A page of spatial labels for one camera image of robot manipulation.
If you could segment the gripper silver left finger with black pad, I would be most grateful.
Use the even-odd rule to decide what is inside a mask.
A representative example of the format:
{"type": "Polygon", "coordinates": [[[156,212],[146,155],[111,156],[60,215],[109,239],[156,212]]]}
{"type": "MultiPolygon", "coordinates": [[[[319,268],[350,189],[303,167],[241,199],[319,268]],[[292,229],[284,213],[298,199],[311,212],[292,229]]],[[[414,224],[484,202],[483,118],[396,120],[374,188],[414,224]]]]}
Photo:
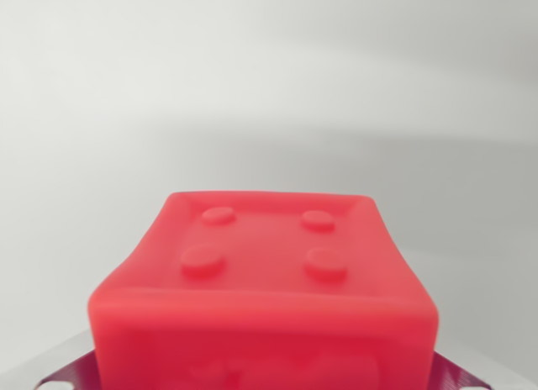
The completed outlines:
{"type": "Polygon", "coordinates": [[[36,390],[98,390],[98,365],[93,351],[41,379],[36,390]]]}

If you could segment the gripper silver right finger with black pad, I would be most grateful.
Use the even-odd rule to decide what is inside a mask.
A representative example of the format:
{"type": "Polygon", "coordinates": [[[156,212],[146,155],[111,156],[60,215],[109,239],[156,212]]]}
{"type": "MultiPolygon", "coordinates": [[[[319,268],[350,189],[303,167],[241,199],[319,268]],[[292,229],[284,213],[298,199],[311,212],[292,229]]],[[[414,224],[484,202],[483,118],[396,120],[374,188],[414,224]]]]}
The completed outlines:
{"type": "Polygon", "coordinates": [[[438,352],[432,361],[428,390],[487,389],[491,386],[438,352]]]}

